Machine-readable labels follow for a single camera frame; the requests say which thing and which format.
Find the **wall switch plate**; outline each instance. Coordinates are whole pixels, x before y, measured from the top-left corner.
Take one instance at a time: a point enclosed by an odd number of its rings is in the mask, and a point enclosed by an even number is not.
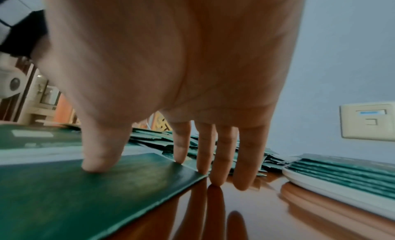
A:
[[[340,106],[342,137],[395,141],[395,102]]]

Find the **skin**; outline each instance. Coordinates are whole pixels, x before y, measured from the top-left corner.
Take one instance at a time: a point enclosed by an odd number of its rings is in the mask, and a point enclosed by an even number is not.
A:
[[[50,40],[42,43],[49,45],[52,59],[41,64],[52,69],[44,74],[66,93],[81,120],[83,169],[111,168],[131,124],[159,110],[174,130],[179,163],[195,121],[201,173],[209,169],[218,134],[210,174],[217,186],[226,180],[239,133],[234,185],[240,190],[251,185],[288,73],[304,0],[47,4]]]

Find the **light blue wall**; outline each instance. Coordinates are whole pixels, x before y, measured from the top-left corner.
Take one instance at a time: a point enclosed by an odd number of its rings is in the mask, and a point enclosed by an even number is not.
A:
[[[395,0],[307,0],[267,146],[395,163],[395,142],[343,139],[339,106],[395,100]]]

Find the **black sleeve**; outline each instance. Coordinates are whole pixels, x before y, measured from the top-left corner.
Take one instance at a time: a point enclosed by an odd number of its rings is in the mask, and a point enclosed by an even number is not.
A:
[[[31,12],[11,28],[7,38],[0,45],[0,51],[30,58],[37,41],[47,33],[44,10]]]

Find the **wooden table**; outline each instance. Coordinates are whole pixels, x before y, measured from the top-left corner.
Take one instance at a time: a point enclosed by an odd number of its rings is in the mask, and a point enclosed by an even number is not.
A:
[[[281,174],[269,173],[241,192],[233,186],[232,177],[221,188],[202,180],[109,239],[366,239],[285,199],[289,192],[300,192],[308,199],[321,197],[287,182]],[[349,207],[333,203],[342,211],[343,206]],[[362,213],[374,222],[384,222],[388,231],[395,229],[391,220]]]

